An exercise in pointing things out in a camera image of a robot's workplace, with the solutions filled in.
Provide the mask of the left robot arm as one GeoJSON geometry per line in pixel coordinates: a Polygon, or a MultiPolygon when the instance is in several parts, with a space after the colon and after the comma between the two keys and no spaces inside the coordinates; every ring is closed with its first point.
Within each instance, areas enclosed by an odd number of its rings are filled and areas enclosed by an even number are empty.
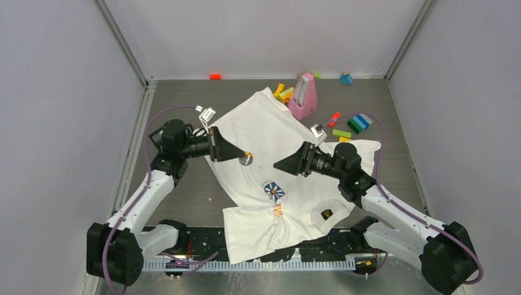
{"type": "Polygon", "coordinates": [[[140,187],[105,223],[93,223],[87,231],[86,267],[90,275],[104,278],[109,286],[131,286],[143,266],[166,250],[182,254],[188,247],[186,225],[163,220],[151,231],[143,229],[162,200],[179,184],[188,159],[209,157],[213,162],[240,159],[246,152],[227,141],[215,126],[196,135],[190,124],[174,119],[150,134],[158,153],[140,187]]]}

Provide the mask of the white t-shirt with daisy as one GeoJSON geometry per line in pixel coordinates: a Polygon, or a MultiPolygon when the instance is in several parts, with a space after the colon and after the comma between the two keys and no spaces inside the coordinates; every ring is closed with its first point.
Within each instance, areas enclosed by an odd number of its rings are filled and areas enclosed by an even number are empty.
{"type": "Polygon", "coordinates": [[[219,118],[216,126],[254,159],[249,166],[237,160],[209,164],[235,203],[222,211],[231,264],[323,237],[354,209],[342,197],[336,179],[319,173],[294,176],[273,167],[303,142],[316,139],[269,88],[255,92],[219,118]],[[282,217],[273,214],[278,204],[282,217]]]}

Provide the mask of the gold leaf brooch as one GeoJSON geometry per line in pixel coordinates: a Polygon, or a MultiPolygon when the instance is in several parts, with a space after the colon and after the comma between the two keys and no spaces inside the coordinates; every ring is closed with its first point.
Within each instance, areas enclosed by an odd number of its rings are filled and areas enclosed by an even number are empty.
{"type": "Polygon", "coordinates": [[[283,211],[282,211],[282,208],[281,208],[281,205],[280,205],[280,204],[274,206],[274,208],[273,208],[273,214],[274,214],[275,216],[282,217],[282,215],[283,215],[283,211]]]}

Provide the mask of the black display box with coin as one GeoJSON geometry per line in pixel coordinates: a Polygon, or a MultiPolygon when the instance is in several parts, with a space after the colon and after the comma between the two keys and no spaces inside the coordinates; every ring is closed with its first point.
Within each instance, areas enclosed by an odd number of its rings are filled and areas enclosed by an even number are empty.
{"type": "Polygon", "coordinates": [[[164,132],[165,126],[161,126],[160,128],[156,129],[154,132],[149,134],[149,139],[151,140],[152,144],[155,146],[155,148],[158,150],[158,152],[163,153],[163,132],[164,132]]]}

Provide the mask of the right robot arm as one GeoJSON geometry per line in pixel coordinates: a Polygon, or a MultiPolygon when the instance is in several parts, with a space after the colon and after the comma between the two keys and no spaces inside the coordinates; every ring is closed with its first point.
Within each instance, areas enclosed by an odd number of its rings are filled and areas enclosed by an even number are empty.
{"type": "Polygon", "coordinates": [[[351,245],[359,252],[382,250],[420,270],[441,294],[481,281],[484,268],[468,231],[457,222],[445,224],[412,208],[361,167],[361,156],[351,143],[340,143],[333,154],[303,142],[298,150],[274,163],[294,176],[320,173],[338,180],[341,195],[357,207],[383,218],[365,217],[352,228],[351,245]]]}

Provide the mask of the round gold coin brooch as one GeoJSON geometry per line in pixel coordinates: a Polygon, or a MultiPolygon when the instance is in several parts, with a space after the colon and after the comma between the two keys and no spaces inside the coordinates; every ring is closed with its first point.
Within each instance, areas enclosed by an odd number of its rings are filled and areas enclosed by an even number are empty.
{"type": "Polygon", "coordinates": [[[239,163],[242,165],[242,166],[249,166],[253,163],[253,154],[248,152],[248,151],[245,151],[245,154],[243,157],[240,157],[238,159],[239,163]]]}

